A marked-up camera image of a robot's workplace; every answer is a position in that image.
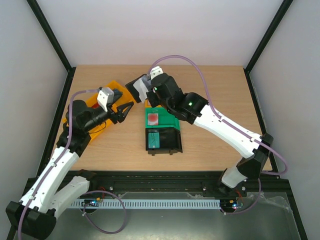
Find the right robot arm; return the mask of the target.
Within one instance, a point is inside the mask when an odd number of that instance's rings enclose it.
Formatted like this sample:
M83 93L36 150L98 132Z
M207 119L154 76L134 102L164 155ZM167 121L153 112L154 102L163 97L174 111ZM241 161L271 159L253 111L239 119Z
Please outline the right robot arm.
M195 92L183 93L175 79L161 70L149 75L151 91L146 95L153 107L161 105L178 120L209 131L241 155L241 160L219 177L216 188L222 195L229 196L241 182L260 177L271 152L271 135L245 129L217 112L207 99Z

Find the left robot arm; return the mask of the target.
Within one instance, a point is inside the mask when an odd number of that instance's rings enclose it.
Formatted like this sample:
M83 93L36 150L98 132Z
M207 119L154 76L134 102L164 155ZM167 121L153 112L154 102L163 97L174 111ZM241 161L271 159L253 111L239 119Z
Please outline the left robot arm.
M81 90L72 95L63 132L51 159L21 199L11 201L5 209L19 240L23 235L45 240L62 213L88 193L94 174L86 170L62 189L59 186L89 145L91 131L104 122L117 124L126 119L134 102L118 104L122 98L121 91L109 87Z

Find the red circle card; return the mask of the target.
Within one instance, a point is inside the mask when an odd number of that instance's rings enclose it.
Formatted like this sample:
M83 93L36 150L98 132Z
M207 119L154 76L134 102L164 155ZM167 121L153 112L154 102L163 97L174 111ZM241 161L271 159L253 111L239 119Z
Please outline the red circle card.
M158 113L148 113L147 114L147 125L148 126L158 126L159 125L159 114Z

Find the teal card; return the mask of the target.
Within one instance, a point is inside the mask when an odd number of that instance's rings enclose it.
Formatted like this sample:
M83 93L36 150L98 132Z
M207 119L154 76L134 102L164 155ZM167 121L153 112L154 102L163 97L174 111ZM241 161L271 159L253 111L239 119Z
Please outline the teal card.
M149 149L158 149L160 147L160 134L158 132L149 132L147 142Z

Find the long yellow divided tray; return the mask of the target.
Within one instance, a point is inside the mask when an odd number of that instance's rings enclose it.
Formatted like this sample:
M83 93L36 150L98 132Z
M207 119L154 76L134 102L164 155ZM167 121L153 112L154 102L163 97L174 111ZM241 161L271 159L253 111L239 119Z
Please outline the long yellow divided tray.
M108 104L108 106L112 106L113 109L125 103L134 102L129 91L117 81L111 81L101 88L106 87L112 90L118 89L123 93L123 96L116 103ZM105 112L97 102L99 90L100 88L90 91L93 95L87 100L73 98L71 105L68 106L65 119L62 121L63 134L61 137L64 137L64 142L67 142L69 133L72 133L70 146L89 143L113 124L107 119L107 112Z

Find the green storage bin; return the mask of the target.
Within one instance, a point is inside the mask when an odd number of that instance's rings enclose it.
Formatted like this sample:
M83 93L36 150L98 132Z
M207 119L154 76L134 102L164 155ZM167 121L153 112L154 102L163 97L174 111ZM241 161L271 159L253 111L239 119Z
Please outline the green storage bin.
M158 114L158 125L148 126L147 125L147 114L149 113L157 113ZM146 107L145 108L145 127L146 128L175 128L180 130L180 122L179 120L168 113L167 110L163 107Z

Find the black storage bin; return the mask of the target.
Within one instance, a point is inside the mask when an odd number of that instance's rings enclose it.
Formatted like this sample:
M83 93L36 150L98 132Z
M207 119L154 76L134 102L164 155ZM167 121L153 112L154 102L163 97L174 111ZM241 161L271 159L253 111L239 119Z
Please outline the black storage bin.
M159 133L160 147L148 148L148 133ZM181 132L174 127L165 128L146 128L145 129L145 150L149 155L155 156L158 154L173 155L183 153Z

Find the left black frame post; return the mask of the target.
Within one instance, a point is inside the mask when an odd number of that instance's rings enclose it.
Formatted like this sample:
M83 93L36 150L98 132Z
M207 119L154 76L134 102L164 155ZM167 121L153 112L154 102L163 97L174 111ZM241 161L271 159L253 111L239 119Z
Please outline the left black frame post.
M34 16L36 17L38 23L40 24L42 30L44 31L47 39L49 40L51 46L53 47L54 51L56 52L59 60L61 61L62 65L64 66L65 70L70 73L74 72L74 68L71 66L69 60L67 59L66 54L64 53L54 31L52 30L45 14L43 13L39 3L37 0L26 0L30 9L32 10Z

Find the black frame post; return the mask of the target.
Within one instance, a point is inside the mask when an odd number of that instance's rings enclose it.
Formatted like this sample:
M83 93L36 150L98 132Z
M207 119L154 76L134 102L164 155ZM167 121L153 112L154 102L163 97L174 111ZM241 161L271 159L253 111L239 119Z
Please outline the black frame post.
M252 57L250 58L247 66L244 68L244 73L246 76L249 75L253 70L254 66L258 62L260 56L262 55L263 51L265 50L266 46L268 45L273 34L275 33L276 29L278 28L279 24L281 23L282 19L286 15L287 11L289 10L293 2L294 0L283 0L281 2L278 10L272 18L272 21L270 22L257 48L255 49Z
M52 30L45 14L43 13L39 3L37 0L26 0L30 9L32 10L34 16L36 17L38 23L40 24L42 30L44 31L47 39L49 40L51 46L53 47L54 51L56 52L59 60L61 61L62 65L64 66L65 70L70 73L74 72L74 68L71 66L69 60L67 59L66 54L64 53L54 31Z

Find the black aluminium frame rail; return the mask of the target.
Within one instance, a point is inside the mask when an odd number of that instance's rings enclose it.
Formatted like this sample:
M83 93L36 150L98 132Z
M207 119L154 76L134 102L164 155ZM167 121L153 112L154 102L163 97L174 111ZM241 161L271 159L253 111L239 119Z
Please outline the black aluminium frame rail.
M257 180L249 179L240 183L235 190L222 193L218 190L220 171L94 171L91 190L103 187L115 194L126 192L167 193L186 192L204 197L231 198L240 193L259 190Z

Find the right black frame post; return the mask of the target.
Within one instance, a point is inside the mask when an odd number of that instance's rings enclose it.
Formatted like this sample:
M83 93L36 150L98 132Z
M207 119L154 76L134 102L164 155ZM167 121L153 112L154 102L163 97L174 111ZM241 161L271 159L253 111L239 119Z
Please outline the right black frame post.
M257 48L255 49L252 57L250 58L247 66L244 68L244 73L246 76L249 75L253 70L254 66L258 62L260 56L262 55L263 51L265 50L266 46L268 45L273 34L275 33L276 29L278 28L279 24L281 23L282 19L286 15L287 11L289 10L293 2L294 0L283 0L281 2L278 10L272 18L272 21L270 22Z

